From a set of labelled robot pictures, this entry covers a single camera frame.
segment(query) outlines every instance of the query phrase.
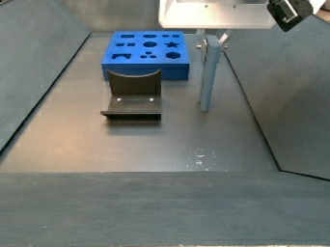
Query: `gray surface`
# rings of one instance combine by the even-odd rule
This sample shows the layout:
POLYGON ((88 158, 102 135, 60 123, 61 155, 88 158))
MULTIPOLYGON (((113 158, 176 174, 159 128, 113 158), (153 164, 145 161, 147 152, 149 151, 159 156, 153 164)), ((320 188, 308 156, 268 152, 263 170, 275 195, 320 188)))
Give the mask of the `gray surface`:
POLYGON ((330 24, 237 31, 225 51, 284 171, 330 178, 330 24))
POLYGON ((159 1, 60 0, 93 33, 118 30, 155 30, 159 1))
POLYGON ((0 8, 0 150, 89 32, 56 1, 0 8))
POLYGON ((224 56, 209 112, 199 109, 196 38, 187 36, 189 81, 163 82, 163 120, 133 124, 98 113, 110 96, 100 69, 109 36, 92 36, 2 153, 0 171, 276 171, 224 56))
POLYGON ((1 174, 0 245, 326 245, 328 191, 283 173, 1 174))

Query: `star-shaped hole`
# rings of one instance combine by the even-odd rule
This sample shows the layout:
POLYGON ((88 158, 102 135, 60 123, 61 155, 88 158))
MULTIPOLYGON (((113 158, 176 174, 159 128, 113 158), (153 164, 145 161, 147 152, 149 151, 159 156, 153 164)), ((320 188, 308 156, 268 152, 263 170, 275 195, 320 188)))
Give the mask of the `star-shaped hole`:
POLYGON ((171 41, 171 42, 165 43, 165 45, 167 45, 167 47, 175 47, 175 48, 177 48, 179 43, 171 41))

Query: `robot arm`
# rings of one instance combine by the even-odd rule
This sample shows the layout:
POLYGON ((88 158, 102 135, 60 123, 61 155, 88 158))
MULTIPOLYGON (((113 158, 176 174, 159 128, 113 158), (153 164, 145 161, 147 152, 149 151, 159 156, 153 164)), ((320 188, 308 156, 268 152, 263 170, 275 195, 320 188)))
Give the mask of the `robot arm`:
POLYGON ((267 9, 279 28, 287 32, 319 10, 323 0, 269 0, 267 9))
POLYGON ((324 0, 160 0, 165 28, 267 29, 288 31, 318 11, 324 0))

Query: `vertical metal pole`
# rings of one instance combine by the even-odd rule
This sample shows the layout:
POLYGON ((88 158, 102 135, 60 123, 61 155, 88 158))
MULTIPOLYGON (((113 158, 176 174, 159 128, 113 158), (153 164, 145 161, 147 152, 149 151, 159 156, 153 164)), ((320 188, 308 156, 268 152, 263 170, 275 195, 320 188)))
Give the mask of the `vertical metal pole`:
POLYGON ((208 110, 216 65, 220 58, 220 43, 215 36, 207 36, 207 53, 201 69, 200 109, 208 110))

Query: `shape hole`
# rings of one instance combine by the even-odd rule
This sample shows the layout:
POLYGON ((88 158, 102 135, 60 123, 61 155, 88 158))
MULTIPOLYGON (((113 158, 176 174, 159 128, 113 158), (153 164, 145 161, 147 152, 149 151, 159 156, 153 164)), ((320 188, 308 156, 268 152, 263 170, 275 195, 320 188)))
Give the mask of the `shape hole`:
POLYGON ((121 38, 125 38, 125 39, 133 38, 133 35, 121 35, 121 38))
POLYGON ((155 38, 156 35, 143 35, 144 38, 155 38))
POLYGON ((116 59, 116 58, 120 58, 120 57, 124 57, 124 58, 129 59, 131 54, 122 53, 122 54, 113 54, 112 55, 112 59, 116 59))
POLYGON ((148 42, 144 42, 143 45, 145 47, 155 47, 157 44, 155 42, 152 42, 152 41, 148 41, 148 42))
POLYGON ((176 58, 180 57, 180 53, 177 53, 177 52, 168 52, 168 53, 165 54, 165 56, 167 56, 167 58, 169 58, 169 59, 176 59, 176 58))

